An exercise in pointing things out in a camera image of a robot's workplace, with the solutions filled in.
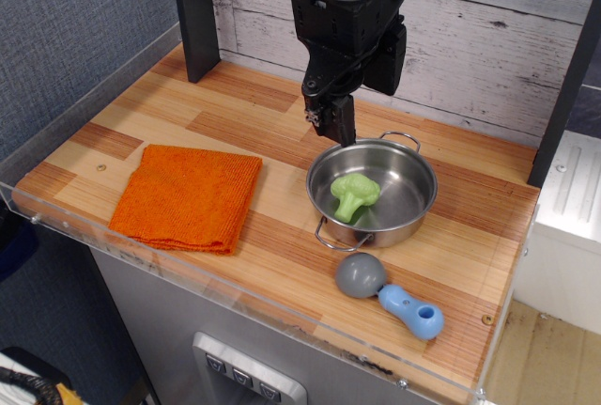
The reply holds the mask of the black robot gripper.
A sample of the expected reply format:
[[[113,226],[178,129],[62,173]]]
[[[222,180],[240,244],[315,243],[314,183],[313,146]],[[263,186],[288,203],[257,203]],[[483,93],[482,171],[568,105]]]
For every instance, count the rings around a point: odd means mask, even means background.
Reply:
[[[291,0],[297,38],[309,53],[302,83],[305,120],[324,134],[319,98],[327,101],[325,136],[348,147],[356,142],[352,95],[367,86],[393,95],[400,83],[407,31],[404,0]]]

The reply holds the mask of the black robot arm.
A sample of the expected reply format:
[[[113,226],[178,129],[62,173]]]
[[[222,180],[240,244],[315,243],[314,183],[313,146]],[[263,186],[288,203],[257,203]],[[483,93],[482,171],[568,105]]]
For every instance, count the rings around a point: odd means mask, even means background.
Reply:
[[[309,54],[301,85],[305,118],[317,135],[353,145],[353,92],[396,92],[407,47],[403,2],[291,0],[297,38]]]

